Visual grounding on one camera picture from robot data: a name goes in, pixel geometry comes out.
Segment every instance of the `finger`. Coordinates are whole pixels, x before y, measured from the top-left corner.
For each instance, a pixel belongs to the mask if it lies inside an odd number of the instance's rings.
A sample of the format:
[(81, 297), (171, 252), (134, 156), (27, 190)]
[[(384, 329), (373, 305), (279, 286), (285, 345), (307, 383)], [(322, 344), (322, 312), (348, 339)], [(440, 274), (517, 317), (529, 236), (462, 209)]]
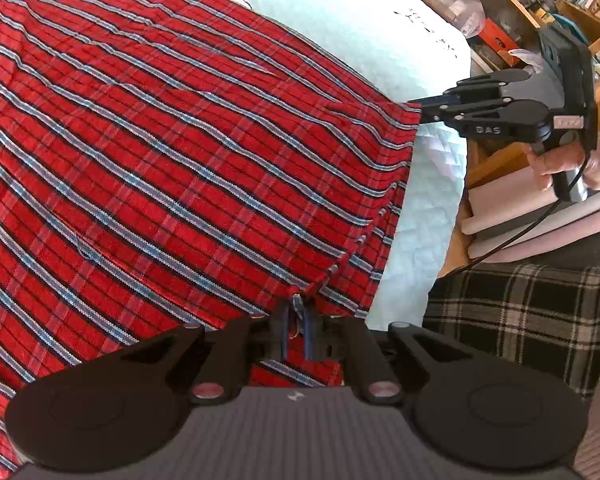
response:
[(534, 149), (531, 147), (531, 144), (527, 144), (526, 142), (520, 142), (520, 149), (525, 155), (534, 154)]
[(560, 146), (538, 156), (536, 166), (540, 174), (554, 174), (577, 170), (585, 159), (584, 150), (579, 142)]
[(536, 182), (538, 183), (538, 189), (544, 191), (554, 185), (554, 178), (551, 175), (538, 175), (536, 176)]
[(590, 176), (584, 176), (584, 183), (589, 189), (593, 191), (600, 191), (600, 179), (594, 176), (591, 178)]

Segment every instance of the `red striped fabric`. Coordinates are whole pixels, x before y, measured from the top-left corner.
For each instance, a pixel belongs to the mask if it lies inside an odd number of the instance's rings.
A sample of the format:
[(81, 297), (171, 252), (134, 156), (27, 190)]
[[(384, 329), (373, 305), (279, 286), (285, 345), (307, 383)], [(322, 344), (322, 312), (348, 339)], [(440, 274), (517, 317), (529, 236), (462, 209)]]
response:
[[(293, 294), (364, 317), (419, 112), (227, 0), (0, 0), (0, 478), (9, 399)], [(337, 365), (254, 367), (337, 384)]]

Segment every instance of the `white quilted mattress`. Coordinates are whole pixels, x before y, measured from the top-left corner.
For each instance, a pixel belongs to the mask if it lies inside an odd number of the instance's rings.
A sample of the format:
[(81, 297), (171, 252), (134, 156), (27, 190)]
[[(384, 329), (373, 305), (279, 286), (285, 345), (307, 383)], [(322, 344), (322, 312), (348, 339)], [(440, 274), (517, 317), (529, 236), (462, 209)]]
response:
[[(464, 37), (420, 0), (250, 0), (254, 11), (339, 57), (396, 102), (440, 94), (469, 77)], [(445, 261), (466, 171), (455, 130), (418, 131), (411, 176), (389, 262), (367, 325), (420, 324)]]

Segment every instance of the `round black pad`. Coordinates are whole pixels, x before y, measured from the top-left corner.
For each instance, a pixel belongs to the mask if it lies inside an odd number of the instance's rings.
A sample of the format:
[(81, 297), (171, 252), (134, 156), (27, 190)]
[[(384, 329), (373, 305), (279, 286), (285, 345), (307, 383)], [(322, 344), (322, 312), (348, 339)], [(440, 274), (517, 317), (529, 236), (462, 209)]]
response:
[(442, 453), (490, 470), (555, 463), (587, 427), (583, 403), (563, 383), (496, 360), (441, 365), (418, 395), (414, 421)]
[(15, 448), (34, 463), (98, 472), (137, 462), (173, 437), (178, 402), (158, 383), (125, 386), (32, 383), (5, 414)]

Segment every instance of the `pink cloth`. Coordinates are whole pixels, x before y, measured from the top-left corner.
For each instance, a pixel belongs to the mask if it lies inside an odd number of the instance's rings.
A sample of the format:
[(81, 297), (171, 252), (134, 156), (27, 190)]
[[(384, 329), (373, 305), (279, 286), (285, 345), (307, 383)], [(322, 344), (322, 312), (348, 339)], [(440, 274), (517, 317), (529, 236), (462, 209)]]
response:
[(577, 222), (551, 231), (527, 242), (505, 248), (485, 261), (490, 264), (515, 262), (536, 254), (559, 249), (587, 236), (600, 232), (600, 211)]
[[(532, 229), (522, 238), (513, 242), (509, 247), (513, 247), (514, 245), (524, 243), (527, 240), (531, 240), (532, 238), (537, 238), (545, 233), (554, 231), (565, 225), (576, 222), (581, 218), (589, 216), (597, 211), (600, 211), (600, 192), (590, 196), (584, 202), (573, 204), (567, 209), (563, 209), (562, 211), (553, 213), (544, 221), (542, 221), (542, 223), (538, 227)], [(506, 242), (507, 240), (510, 240), (520, 231), (526, 229), (529, 226), (530, 224), (527, 224), (520, 228), (512, 229), (511, 231), (508, 231), (501, 235), (494, 236), (493, 238), (488, 238), (487, 240), (475, 241), (469, 246), (469, 257), (471, 259), (480, 258), (480, 256), (482, 256), (483, 254), (488, 253), (500, 244)]]
[(530, 167), (468, 191), (474, 216), (462, 221), (468, 235), (540, 209), (557, 200), (554, 190), (540, 191)]

